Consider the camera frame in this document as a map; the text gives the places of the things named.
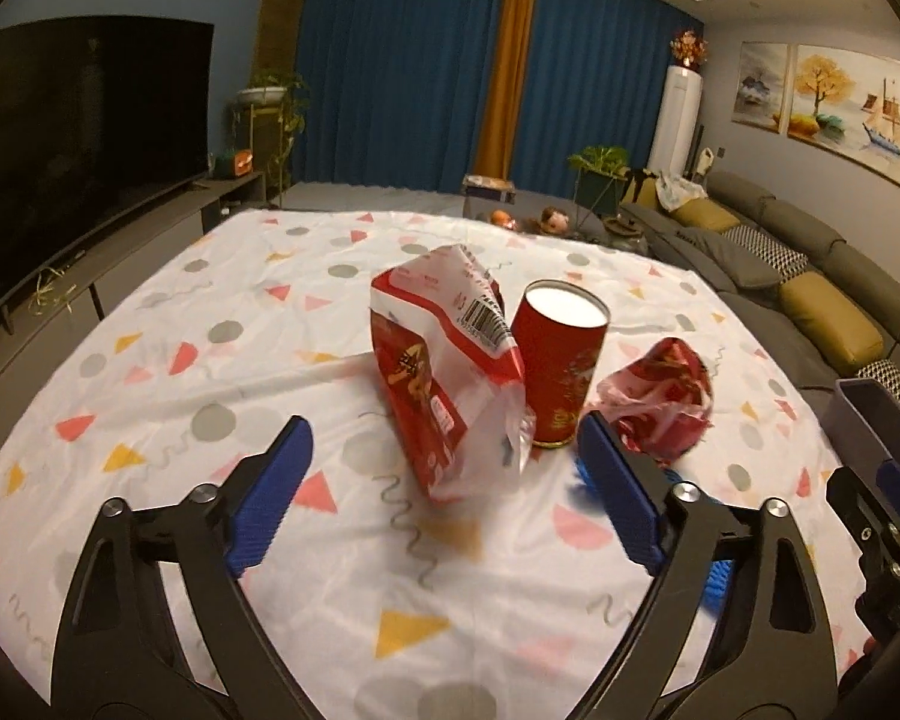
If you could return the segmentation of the dark grey trash bin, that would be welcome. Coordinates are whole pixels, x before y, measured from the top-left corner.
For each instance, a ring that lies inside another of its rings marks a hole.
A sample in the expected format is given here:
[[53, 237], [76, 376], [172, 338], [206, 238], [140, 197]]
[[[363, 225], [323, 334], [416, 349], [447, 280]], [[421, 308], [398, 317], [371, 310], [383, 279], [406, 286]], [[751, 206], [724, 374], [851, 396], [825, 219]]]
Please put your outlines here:
[[842, 463], [868, 483], [885, 461], [900, 466], [900, 406], [876, 380], [837, 380], [821, 426]]

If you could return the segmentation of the grey sectional sofa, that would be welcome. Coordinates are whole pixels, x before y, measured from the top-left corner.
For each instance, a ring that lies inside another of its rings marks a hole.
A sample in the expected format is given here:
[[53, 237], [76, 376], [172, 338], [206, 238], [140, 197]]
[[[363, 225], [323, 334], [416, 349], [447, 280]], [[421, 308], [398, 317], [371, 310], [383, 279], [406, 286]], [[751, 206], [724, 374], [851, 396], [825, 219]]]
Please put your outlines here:
[[670, 210], [668, 184], [624, 172], [621, 215], [649, 254], [696, 271], [741, 319], [814, 413], [839, 379], [873, 379], [900, 408], [900, 282], [798, 206], [731, 172]]

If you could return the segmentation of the orange curtain strip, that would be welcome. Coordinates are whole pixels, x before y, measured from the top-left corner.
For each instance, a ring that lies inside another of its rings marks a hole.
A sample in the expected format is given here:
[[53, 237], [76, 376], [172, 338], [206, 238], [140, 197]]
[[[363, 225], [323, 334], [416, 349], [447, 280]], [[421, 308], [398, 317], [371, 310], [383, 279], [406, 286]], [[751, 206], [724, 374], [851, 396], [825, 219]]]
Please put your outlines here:
[[536, 0], [502, 0], [475, 172], [507, 181], [514, 159]]

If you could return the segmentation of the black white patterned cushion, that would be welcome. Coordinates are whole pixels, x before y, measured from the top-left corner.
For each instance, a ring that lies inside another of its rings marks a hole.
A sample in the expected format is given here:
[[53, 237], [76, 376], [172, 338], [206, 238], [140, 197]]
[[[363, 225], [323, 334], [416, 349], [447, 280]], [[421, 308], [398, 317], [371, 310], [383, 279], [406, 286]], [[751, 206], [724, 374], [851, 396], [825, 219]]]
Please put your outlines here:
[[805, 254], [790, 249], [759, 227], [737, 224], [722, 232], [722, 236], [774, 268], [782, 281], [799, 277], [808, 268], [809, 260]]

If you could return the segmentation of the white standing air conditioner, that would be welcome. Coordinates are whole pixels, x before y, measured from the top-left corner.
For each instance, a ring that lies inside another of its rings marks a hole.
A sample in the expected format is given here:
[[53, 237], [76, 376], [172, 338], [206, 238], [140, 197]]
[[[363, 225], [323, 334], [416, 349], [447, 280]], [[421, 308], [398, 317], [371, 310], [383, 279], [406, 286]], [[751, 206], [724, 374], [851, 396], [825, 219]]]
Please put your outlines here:
[[653, 174], [683, 174], [696, 133], [701, 107], [702, 76], [672, 65], [668, 68], [662, 104], [647, 169]]

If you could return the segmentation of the mustard yellow cushion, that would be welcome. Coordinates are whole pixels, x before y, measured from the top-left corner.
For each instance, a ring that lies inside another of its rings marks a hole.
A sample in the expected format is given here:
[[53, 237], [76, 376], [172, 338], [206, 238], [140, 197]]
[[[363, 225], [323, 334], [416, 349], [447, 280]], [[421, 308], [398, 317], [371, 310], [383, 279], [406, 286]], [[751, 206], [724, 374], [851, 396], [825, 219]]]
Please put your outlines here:
[[831, 281], [805, 271], [779, 289], [784, 314], [821, 351], [832, 367], [865, 366], [883, 354], [877, 326]]

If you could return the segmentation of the left small landscape painting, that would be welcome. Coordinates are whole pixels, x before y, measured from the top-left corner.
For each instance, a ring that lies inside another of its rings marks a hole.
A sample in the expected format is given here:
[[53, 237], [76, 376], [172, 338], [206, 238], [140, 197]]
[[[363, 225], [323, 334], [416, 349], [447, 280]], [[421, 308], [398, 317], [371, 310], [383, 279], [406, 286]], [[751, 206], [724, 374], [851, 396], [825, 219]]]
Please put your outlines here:
[[735, 124], [777, 132], [784, 110], [787, 70], [787, 44], [752, 41], [741, 44], [731, 120]]

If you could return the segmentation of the far mustard cushion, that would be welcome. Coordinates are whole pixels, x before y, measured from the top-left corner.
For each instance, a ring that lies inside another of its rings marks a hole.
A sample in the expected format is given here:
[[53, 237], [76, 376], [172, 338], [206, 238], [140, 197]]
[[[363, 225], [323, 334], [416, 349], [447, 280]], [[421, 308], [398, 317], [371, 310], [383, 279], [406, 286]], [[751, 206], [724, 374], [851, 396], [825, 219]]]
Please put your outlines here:
[[671, 213], [671, 217], [679, 224], [687, 227], [700, 227], [707, 231], [722, 232], [740, 224], [740, 218], [730, 213], [720, 203], [704, 197], [691, 200]]

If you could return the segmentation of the grey flat cushion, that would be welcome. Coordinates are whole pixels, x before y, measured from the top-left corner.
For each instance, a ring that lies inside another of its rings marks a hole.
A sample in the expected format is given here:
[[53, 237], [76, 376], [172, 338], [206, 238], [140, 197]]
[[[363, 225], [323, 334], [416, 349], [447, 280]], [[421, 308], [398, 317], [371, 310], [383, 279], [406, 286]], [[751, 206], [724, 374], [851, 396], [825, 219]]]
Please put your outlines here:
[[717, 263], [738, 289], [770, 291], [781, 286], [779, 271], [740, 244], [725, 238], [724, 234], [702, 227], [683, 227], [679, 229], [678, 236]]

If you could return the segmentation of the flower decoration atop conditioner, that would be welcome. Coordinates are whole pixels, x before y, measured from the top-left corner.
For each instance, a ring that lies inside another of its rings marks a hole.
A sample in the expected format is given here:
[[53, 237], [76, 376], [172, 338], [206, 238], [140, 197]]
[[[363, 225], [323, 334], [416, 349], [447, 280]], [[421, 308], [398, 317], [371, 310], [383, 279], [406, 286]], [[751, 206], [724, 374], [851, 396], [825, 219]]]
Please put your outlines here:
[[670, 52], [678, 67], [699, 71], [709, 57], [709, 44], [696, 29], [681, 29], [670, 41]]

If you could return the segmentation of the blue window curtain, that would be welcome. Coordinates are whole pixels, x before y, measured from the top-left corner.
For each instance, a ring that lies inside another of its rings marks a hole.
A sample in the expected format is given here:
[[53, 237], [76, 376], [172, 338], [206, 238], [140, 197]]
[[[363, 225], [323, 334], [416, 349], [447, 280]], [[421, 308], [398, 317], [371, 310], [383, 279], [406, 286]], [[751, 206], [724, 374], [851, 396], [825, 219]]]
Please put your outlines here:
[[502, 177], [558, 197], [569, 156], [650, 154], [670, 43], [701, 21], [663, 0], [305, 0], [305, 182], [455, 192]]

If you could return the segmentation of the black flat television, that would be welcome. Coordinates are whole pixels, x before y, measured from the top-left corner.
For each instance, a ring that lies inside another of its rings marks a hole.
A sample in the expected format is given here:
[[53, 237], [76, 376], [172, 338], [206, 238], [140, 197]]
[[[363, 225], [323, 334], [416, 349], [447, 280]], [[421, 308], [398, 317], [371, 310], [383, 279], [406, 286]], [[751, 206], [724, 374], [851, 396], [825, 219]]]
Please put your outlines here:
[[69, 16], [0, 29], [0, 310], [38, 270], [208, 167], [214, 28]]

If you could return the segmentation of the blue mesh cloth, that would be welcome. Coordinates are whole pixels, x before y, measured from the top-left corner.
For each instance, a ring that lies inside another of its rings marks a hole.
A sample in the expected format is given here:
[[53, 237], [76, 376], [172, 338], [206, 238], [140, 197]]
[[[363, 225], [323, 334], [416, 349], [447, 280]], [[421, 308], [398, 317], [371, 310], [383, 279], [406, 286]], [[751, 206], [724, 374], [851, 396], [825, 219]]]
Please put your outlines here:
[[[603, 512], [605, 507], [603, 507], [603, 502], [601, 502], [600, 493], [596, 489], [590, 473], [587, 472], [582, 458], [574, 458], [574, 470], [575, 476], [577, 476], [575, 492], [578, 499], [582, 499], [583, 504], [590, 511]], [[731, 567], [733, 567], [733, 564], [730, 561], [713, 561], [710, 564], [709, 575], [707, 575], [707, 582], [704, 585], [701, 601], [702, 608], [710, 616], [717, 616], [722, 611], [728, 585], [730, 585]]]

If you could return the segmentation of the red plastic wrapper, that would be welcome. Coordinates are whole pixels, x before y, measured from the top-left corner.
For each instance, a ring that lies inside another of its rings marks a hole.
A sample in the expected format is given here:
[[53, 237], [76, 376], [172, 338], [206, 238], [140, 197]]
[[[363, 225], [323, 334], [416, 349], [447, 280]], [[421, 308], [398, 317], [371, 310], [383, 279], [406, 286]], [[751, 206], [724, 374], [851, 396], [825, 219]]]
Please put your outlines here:
[[600, 413], [626, 449], [671, 466], [704, 437], [712, 408], [706, 365], [685, 340], [668, 337], [600, 380], [583, 413]]

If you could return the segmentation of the sailboat tree painting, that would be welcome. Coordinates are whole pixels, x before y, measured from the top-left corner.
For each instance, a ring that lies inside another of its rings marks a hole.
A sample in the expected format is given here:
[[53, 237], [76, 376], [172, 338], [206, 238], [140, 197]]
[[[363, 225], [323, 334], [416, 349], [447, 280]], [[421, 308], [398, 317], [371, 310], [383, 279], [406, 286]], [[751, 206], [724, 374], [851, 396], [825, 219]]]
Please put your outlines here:
[[785, 133], [900, 187], [900, 60], [798, 44]]

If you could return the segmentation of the red white snack bag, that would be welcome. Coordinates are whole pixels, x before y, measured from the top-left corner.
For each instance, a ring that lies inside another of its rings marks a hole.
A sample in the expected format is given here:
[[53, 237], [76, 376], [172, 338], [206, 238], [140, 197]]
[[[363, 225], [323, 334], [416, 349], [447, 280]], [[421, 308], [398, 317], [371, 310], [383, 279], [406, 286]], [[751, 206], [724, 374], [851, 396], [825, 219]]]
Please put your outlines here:
[[463, 245], [370, 283], [370, 336], [398, 437], [434, 502], [520, 486], [535, 415], [499, 285]]

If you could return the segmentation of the red cylindrical can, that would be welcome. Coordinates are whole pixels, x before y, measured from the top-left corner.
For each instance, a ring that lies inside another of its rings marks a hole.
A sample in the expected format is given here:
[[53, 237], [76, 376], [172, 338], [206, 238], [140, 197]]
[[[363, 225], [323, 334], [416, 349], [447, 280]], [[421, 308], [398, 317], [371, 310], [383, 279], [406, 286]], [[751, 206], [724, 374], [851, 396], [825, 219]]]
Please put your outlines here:
[[526, 286], [512, 335], [525, 367], [538, 447], [554, 449], [574, 438], [608, 327], [610, 309], [587, 289], [557, 280]]

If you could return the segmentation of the green potted floor plant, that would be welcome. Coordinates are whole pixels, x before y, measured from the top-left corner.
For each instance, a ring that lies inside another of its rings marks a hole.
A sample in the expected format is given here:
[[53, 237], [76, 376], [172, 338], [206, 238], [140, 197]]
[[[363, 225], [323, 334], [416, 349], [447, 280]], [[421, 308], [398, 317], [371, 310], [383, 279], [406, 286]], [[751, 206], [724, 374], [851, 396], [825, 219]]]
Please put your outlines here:
[[629, 151], [619, 145], [585, 146], [567, 158], [575, 172], [574, 202], [592, 215], [617, 215], [629, 171]]

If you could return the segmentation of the dark tv cabinet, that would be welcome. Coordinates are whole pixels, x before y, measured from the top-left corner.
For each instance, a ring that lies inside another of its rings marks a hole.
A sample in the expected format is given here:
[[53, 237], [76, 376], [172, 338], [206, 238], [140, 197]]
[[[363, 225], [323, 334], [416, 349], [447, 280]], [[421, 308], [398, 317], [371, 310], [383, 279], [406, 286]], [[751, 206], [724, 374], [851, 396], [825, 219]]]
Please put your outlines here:
[[232, 211], [265, 205], [260, 172], [201, 179], [82, 249], [43, 298], [27, 291], [0, 330], [0, 449], [56, 368], [123, 299]]

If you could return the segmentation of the white patterned tablecloth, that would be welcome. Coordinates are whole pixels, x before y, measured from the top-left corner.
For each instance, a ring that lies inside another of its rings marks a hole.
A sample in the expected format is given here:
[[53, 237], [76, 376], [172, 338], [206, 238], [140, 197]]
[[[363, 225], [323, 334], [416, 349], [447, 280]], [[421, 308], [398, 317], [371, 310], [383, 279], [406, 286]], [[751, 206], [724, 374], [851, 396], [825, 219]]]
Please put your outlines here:
[[610, 309], [601, 374], [679, 337], [713, 378], [681, 476], [728, 504], [792, 505], [841, 667], [865, 629], [854, 541], [827, 507], [837, 460], [797, 387], [701, 278], [637, 255], [411, 213], [249, 211], [123, 301], [0, 452], [0, 644], [50, 686], [64, 595], [98, 507], [169, 505], [293, 416], [312, 468], [242, 587], [331, 718], [560, 718], [605, 665], [649, 579], [578, 486], [569, 450], [510, 496], [432, 505], [406, 465], [370, 346], [370, 282], [463, 244], [507, 304], [580, 284]]

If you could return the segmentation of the plant on gold stand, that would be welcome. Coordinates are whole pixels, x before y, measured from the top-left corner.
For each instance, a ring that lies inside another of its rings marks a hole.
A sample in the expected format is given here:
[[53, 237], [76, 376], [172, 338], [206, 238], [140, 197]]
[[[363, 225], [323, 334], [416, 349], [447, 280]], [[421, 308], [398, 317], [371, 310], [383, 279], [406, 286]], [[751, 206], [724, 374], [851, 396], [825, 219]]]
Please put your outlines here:
[[290, 156], [304, 133], [309, 104], [304, 77], [274, 68], [256, 70], [230, 103], [230, 141], [238, 151], [253, 154], [269, 203], [279, 202], [290, 186]]

